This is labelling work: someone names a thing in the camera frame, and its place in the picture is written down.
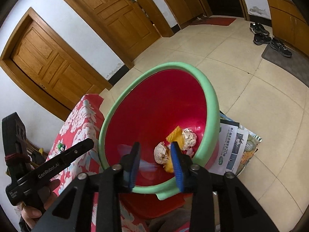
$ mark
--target finger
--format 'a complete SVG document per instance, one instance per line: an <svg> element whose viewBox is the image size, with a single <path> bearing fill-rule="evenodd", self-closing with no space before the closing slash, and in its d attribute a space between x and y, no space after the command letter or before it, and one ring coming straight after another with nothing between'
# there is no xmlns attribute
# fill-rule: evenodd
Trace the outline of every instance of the finger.
<svg viewBox="0 0 309 232"><path fill-rule="evenodd" d="M59 187L60 185L60 180L59 179L55 179L55 180L52 180L49 184L48 184L48 187L49 187L49 190L52 192L54 191L57 187Z"/></svg>
<svg viewBox="0 0 309 232"><path fill-rule="evenodd" d="M28 226L31 229L33 229L36 224L36 222L33 219L41 217L42 213L40 210L34 207L25 206L23 210L21 211L21 216L25 220L25 222L28 224Z"/></svg>
<svg viewBox="0 0 309 232"><path fill-rule="evenodd" d="M44 209L47 210L54 203L56 199L57 195L54 192L51 192L47 201L44 203Z"/></svg>

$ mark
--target pair of shoes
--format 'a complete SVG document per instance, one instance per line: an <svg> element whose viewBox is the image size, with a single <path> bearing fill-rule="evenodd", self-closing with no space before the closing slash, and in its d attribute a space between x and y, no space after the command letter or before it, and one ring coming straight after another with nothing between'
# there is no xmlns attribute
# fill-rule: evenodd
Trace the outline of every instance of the pair of shoes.
<svg viewBox="0 0 309 232"><path fill-rule="evenodd" d="M261 33L265 36L269 35L269 31L265 30L264 26L261 25L259 22L258 23L250 23L250 30L254 33Z"/></svg>
<svg viewBox="0 0 309 232"><path fill-rule="evenodd" d="M254 34L253 42L256 45L269 44L271 42L271 37L265 36L262 33L256 33Z"/></svg>
<svg viewBox="0 0 309 232"><path fill-rule="evenodd" d="M286 56L286 57L291 57L292 53L291 51L289 51L283 42L275 39L274 37L272 38L271 42L270 42L270 46L271 48L273 48L274 50L278 51L281 55Z"/></svg>

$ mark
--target yellow object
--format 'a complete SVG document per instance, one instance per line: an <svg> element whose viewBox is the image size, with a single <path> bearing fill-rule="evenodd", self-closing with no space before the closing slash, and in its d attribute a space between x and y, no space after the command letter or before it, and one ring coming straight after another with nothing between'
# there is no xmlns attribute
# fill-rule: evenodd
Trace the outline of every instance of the yellow object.
<svg viewBox="0 0 309 232"><path fill-rule="evenodd" d="M171 133L166 137L166 140L169 143L172 143L173 141L177 141L179 148L182 150L184 145L184 139L182 135L182 129L177 126Z"/></svg>
<svg viewBox="0 0 309 232"><path fill-rule="evenodd" d="M164 165L164 170L167 173L173 173L174 172L170 150L168 151L168 160L167 160L166 164Z"/></svg>

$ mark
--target green logo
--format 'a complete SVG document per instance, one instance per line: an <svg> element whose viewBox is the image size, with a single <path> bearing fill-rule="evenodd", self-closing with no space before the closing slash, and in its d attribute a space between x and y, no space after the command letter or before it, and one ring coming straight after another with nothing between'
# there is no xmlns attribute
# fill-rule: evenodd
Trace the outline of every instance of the green logo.
<svg viewBox="0 0 309 232"><path fill-rule="evenodd" d="M219 158L219 165L222 165L222 163L223 163L223 157L220 156L220 158Z"/></svg>

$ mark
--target screw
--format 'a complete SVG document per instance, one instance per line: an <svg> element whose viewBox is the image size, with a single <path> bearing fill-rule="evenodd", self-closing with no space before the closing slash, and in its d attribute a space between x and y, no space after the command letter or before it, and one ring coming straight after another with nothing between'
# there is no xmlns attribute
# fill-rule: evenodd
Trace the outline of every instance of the screw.
<svg viewBox="0 0 309 232"><path fill-rule="evenodd" d="M190 166L190 168L191 168L193 171L197 171L197 170L200 169L200 166L199 166L198 164L192 164L192 165Z"/></svg>
<svg viewBox="0 0 309 232"><path fill-rule="evenodd" d="M120 164L115 164L115 165L112 166L112 169L113 169L114 171L119 171L119 170L122 169L122 166L121 166Z"/></svg>
<svg viewBox="0 0 309 232"><path fill-rule="evenodd" d="M225 177L228 179L233 179L235 178L235 174L233 174L232 172L226 172Z"/></svg>
<svg viewBox="0 0 309 232"><path fill-rule="evenodd" d="M77 176L77 178L78 178L79 180L84 180L84 179L87 178L87 174L86 174L86 173L80 173L80 174Z"/></svg>

